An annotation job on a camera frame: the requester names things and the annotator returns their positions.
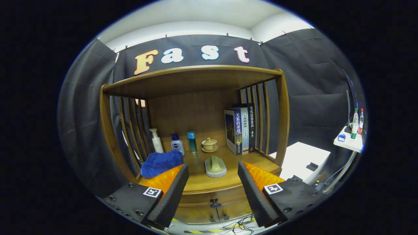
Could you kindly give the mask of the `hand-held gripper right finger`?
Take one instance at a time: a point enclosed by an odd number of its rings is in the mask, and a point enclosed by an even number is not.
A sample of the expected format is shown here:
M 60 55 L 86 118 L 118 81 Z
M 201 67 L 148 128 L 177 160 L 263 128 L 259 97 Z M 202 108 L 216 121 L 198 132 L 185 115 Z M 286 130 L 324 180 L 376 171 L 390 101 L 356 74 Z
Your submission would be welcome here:
M 288 180 L 253 164 L 238 163 L 239 178 L 260 227 L 270 227 L 300 217 L 319 204 L 326 194 L 297 176 Z

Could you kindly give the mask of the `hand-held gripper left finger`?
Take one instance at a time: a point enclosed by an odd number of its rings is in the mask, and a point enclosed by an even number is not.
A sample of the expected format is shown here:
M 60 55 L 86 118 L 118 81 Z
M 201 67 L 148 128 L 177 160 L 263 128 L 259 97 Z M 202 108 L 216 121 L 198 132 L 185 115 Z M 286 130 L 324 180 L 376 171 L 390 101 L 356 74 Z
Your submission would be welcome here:
M 188 179 L 188 165 L 182 164 L 154 177 L 158 185 L 127 183 L 103 202 L 142 226 L 169 227 Z

